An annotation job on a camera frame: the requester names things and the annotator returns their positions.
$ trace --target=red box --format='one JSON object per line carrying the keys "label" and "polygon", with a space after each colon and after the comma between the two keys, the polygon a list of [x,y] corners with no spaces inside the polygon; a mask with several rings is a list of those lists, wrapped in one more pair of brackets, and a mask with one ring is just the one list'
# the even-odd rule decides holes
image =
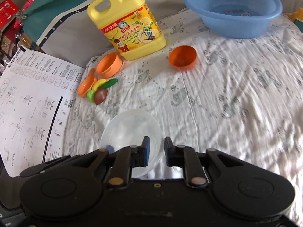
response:
{"label": "red box", "polygon": [[19,11],[19,8],[11,1],[5,0],[0,4],[0,29],[2,29]]}

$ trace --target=cartoon character in red coat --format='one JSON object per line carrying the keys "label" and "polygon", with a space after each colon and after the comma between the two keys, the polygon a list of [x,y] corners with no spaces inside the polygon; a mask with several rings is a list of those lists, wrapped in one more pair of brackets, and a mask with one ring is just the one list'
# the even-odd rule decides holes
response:
{"label": "cartoon character in red coat", "polygon": [[115,39],[114,43],[118,46],[118,49],[120,49],[122,52],[129,51],[127,44],[124,44],[123,42],[120,42],[119,39]]}

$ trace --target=star-patterned trim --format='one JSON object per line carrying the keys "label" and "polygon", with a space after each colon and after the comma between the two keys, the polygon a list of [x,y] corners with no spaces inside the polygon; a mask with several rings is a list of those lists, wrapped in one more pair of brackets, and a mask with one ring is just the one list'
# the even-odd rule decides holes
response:
{"label": "star-patterned trim", "polygon": [[72,16],[73,14],[77,14],[79,12],[85,11],[87,10],[88,6],[85,6],[81,9],[78,9],[76,11],[73,11],[65,16],[63,16],[55,25],[54,27],[52,27],[52,29],[50,29],[50,31],[46,34],[46,37],[42,40],[42,42],[39,44],[40,47],[42,47],[44,45],[44,43],[47,41],[47,39],[50,37],[50,35],[53,34],[53,32],[66,20],[68,19],[70,16]]}

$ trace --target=product label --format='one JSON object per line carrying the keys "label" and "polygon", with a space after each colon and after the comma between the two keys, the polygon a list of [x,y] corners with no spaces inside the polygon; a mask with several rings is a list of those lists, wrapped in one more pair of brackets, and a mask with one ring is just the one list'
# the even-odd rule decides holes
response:
{"label": "product label", "polygon": [[146,45],[162,34],[146,3],[101,31],[120,53]]}

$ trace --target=brown toy food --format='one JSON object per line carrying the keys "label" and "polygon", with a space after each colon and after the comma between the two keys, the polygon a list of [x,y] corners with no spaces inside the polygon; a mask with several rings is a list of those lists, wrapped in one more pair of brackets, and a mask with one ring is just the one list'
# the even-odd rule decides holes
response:
{"label": "brown toy food", "polygon": [[101,104],[102,102],[105,101],[107,97],[107,89],[98,89],[95,94],[94,94],[94,101],[96,105]]}

